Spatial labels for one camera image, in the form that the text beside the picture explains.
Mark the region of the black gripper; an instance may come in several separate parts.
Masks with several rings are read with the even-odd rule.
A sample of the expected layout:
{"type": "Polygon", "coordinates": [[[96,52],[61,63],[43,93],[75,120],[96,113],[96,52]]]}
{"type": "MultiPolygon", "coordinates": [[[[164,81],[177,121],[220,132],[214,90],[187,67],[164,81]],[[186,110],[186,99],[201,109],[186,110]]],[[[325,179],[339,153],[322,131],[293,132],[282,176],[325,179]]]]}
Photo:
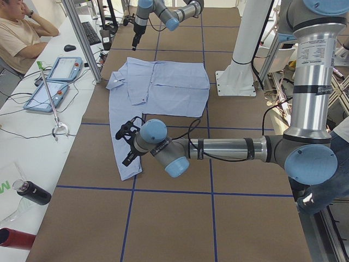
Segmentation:
{"type": "Polygon", "coordinates": [[[132,50],[136,51],[136,48],[140,42],[141,37],[145,34],[147,26],[139,25],[137,23],[134,24],[134,32],[135,37],[133,38],[132,50]]]}
{"type": "Polygon", "coordinates": [[[138,156],[143,156],[147,153],[147,150],[140,147],[134,141],[130,144],[130,152],[126,158],[122,161],[124,166],[129,166],[138,156]]]}

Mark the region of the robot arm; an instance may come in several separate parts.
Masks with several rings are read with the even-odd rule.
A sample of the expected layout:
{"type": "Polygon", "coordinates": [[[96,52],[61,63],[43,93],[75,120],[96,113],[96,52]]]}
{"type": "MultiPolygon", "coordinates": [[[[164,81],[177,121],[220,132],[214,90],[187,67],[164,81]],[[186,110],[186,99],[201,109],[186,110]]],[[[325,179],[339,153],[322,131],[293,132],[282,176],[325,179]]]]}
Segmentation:
{"type": "Polygon", "coordinates": [[[147,23],[151,13],[154,13],[170,31],[174,31],[179,24],[194,16],[199,16],[204,9],[204,1],[184,1],[186,6],[171,11],[164,1],[144,0],[139,1],[134,18],[133,51],[136,50],[141,37],[146,32],[147,23]]]}
{"type": "Polygon", "coordinates": [[[151,153],[165,171],[178,177],[189,159],[214,158],[228,162],[259,159],[281,166],[302,184],[320,184],[336,172],[338,159],[326,132],[328,102],[338,34],[346,27],[348,1],[285,1],[281,5],[280,36],[298,41],[291,124],[282,135],[243,139],[191,139],[184,134],[172,139],[161,120],[137,127],[123,124],[116,139],[124,139],[130,165],[138,156],[151,153]]]}

